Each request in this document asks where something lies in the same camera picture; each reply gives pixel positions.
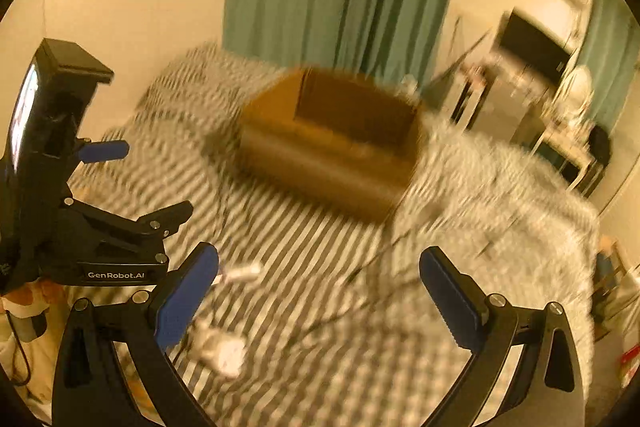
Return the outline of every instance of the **bed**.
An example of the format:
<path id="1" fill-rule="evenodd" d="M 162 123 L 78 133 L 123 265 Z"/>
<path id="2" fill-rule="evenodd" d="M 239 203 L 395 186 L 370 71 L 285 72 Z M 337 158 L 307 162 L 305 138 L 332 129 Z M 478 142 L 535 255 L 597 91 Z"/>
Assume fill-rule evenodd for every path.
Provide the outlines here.
<path id="1" fill-rule="evenodd" d="M 366 225 L 303 201 L 236 163 L 239 109 L 281 74 L 214 43 L 190 50 L 160 74 L 130 121 L 107 133 L 129 142 L 129 156 L 84 166 L 70 182 L 79 199 L 130 218 L 190 200 L 193 217 L 166 242 L 172 267 L 200 241 L 216 245 L 222 267 L 263 263 L 255 282 L 213 286 L 197 314 L 246 338 L 239 378 L 188 351 L 172 353 L 216 424 L 421 425 L 468 359 L 418 276 L 418 256 L 431 245 L 485 293 L 524 307 L 560 301 L 586 394 L 594 208 L 543 160 L 431 115 L 392 223 Z M 135 290 L 71 288 L 70 298 L 100 304 Z M 518 354 L 512 349 L 479 422 L 497 410 Z M 122 363 L 130 367 L 125 355 Z"/>

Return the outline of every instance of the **cord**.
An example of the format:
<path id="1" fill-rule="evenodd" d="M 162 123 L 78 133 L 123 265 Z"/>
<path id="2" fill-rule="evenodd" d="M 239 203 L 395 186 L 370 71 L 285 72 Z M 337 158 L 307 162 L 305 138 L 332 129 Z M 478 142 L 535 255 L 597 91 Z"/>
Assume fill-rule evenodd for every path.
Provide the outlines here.
<path id="1" fill-rule="evenodd" d="M 178 359 L 180 358 L 180 355 L 184 353 L 184 350 L 186 349 L 186 347 L 187 347 L 187 335 L 185 335 L 180 341 L 180 349 L 175 354 L 174 359 L 171 361 L 173 365 L 175 365 L 175 363 L 178 361 Z"/>
<path id="2" fill-rule="evenodd" d="M 18 333 L 17 333 L 17 331 L 15 331 L 15 326 L 14 326 L 14 322 L 11 319 L 11 314 L 9 313 L 9 311 L 4 311 L 4 314 L 6 315 L 6 319 L 9 322 L 9 326 L 10 326 L 12 332 L 14 333 L 15 341 L 18 344 L 18 349 L 20 349 L 20 353 L 22 354 L 22 359 L 24 360 L 24 365 L 27 366 L 27 378 L 25 378 L 24 381 L 22 381 L 22 382 L 16 382 L 16 381 L 12 380 L 12 384 L 15 387 L 24 387 L 25 385 L 27 385 L 31 381 L 31 366 L 29 365 L 29 360 L 27 359 L 27 354 L 24 352 L 24 348 L 22 347 L 22 343 L 21 343 L 20 339 L 18 338 Z"/>

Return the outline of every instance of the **cardboard box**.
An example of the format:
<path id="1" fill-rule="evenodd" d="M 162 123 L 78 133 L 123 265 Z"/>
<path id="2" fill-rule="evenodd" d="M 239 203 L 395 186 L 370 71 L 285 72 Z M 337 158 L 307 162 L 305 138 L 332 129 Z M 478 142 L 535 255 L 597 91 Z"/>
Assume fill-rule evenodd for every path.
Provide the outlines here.
<path id="1" fill-rule="evenodd" d="M 293 71 L 243 109 L 240 159 L 254 174 L 381 223 L 411 182 L 421 111 L 363 74 Z"/>

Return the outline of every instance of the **television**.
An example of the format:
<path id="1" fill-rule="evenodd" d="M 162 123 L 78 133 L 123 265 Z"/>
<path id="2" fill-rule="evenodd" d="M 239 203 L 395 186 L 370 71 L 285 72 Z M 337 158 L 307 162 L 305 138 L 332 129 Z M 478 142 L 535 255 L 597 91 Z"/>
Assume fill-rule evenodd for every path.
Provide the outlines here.
<path id="1" fill-rule="evenodd" d="M 559 86 L 571 58 L 562 45 L 515 11 L 511 13 L 497 44 L 541 74 L 554 87 Z"/>

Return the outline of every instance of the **floor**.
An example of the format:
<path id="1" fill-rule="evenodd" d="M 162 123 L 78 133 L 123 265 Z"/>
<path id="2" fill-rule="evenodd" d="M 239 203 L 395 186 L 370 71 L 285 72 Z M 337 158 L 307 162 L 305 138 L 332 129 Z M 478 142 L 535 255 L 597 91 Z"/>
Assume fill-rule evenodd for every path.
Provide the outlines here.
<path id="1" fill-rule="evenodd" d="M 586 427 L 596 427 L 618 399 L 618 360 L 622 353 L 622 337 L 615 332 L 609 333 L 595 344 L 593 380 L 586 407 Z"/>

